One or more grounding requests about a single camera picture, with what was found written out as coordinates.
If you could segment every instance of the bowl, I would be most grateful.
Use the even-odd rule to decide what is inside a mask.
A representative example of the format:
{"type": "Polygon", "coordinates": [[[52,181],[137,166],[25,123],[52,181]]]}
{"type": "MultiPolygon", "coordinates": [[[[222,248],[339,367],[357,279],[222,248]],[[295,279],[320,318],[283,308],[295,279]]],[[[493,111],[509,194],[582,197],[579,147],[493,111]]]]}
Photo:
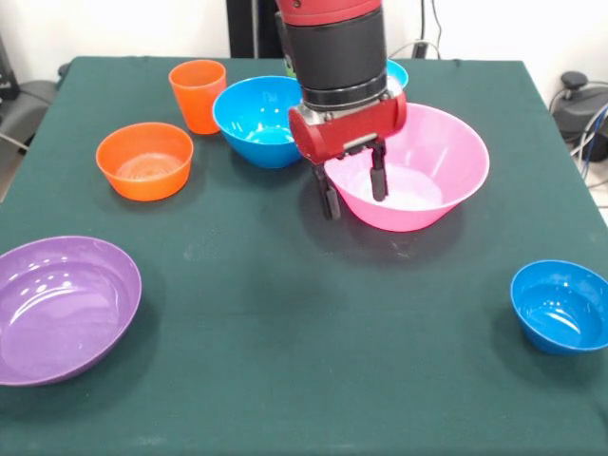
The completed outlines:
{"type": "Polygon", "coordinates": [[[399,81],[399,84],[402,88],[405,88],[408,85],[409,75],[405,68],[400,66],[393,60],[389,60],[387,62],[387,73],[390,77],[399,81]]]}
{"type": "Polygon", "coordinates": [[[523,332],[550,354],[608,347],[608,283],[578,264],[542,260],[511,281],[511,302],[523,332]]]}
{"type": "Polygon", "coordinates": [[[194,155],[190,136],[169,123],[135,123],[116,130],[97,148],[97,165],[119,195],[163,200],[188,181],[194,155]]]}
{"type": "Polygon", "coordinates": [[[480,136],[434,107],[408,104],[405,126],[387,139],[389,195],[371,193],[371,152],[325,164],[351,211],[367,224],[393,232],[428,227],[484,184],[489,155],[480,136]]]}
{"type": "Polygon", "coordinates": [[[51,237],[0,256],[0,385],[57,383],[98,363],[140,303],[135,262],[93,237],[51,237]]]}
{"type": "Polygon", "coordinates": [[[213,108],[221,134],[239,155],[262,168],[301,159],[289,127],[289,108],[300,103],[296,79],[262,76],[229,86],[213,108]]]}

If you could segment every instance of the blue bowl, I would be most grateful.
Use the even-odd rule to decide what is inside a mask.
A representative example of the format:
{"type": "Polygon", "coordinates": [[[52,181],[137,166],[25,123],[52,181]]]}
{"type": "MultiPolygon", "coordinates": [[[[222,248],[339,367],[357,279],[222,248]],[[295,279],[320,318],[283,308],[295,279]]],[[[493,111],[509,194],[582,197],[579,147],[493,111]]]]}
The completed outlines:
{"type": "Polygon", "coordinates": [[[389,60],[387,62],[387,73],[389,76],[392,76],[394,79],[399,81],[402,88],[406,88],[409,81],[409,75],[405,68],[400,66],[398,63],[389,60]]]}
{"type": "Polygon", "coordinates": [[[262,168],[282,168],[301,159],[288,120],[289,108],[301,98],[293,78],[247,79],[219,95],[213,116],[221,134],[242,157],[262,168]]]}
{"type": "Polygon", "coordinates": [[[511,301],[525,335],[551,354],[608,346],[608,282],[568,261],[544,260],[519,270],[511,301]]]}

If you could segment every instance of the orange cup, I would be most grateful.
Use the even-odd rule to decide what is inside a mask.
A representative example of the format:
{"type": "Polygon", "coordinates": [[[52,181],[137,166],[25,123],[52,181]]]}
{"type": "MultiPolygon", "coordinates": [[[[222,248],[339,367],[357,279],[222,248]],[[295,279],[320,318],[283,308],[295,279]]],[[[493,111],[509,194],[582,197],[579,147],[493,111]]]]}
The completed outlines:
{"type": "Polygon", "coordinates": [[[188,128],[199,135],[219,132],[213,103],[226,88],[226,68],[213,60],[193,60],[176,66],[169,82],[188,128]]]}
{"type": "Polygon", "coordinates": [[[97,148],[97,165],[120,195],[163,200],[188,181],[194,144],[168,123],[135,123],[116,130],[97,148]]]}

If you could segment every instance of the cup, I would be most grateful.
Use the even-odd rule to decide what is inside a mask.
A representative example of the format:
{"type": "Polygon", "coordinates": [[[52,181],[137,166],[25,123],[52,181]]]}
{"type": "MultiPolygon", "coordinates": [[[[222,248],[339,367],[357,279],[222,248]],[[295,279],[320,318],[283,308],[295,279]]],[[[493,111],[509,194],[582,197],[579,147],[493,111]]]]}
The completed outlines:
{"type": "Polygon", "coordinates": [[[169,82],[188,128],[199,135],[219,132],[213,103],[226,88],[226,68],[213,60],[193,60],[176,66],[169,82]]]}

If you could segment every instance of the black cylindrical joint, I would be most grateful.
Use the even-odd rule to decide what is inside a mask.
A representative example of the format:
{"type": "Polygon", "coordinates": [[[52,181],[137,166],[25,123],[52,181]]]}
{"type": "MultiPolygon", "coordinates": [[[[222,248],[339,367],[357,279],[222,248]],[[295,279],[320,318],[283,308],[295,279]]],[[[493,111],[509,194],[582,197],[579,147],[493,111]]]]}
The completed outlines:
{"type": "Polygon", "coordinates": [[[286,33],[305,102],[356,104],[369,98],[371,92],[377,90],[377,94],[386,88],[382,8],[323,26],[286,25],[286,33]]]}

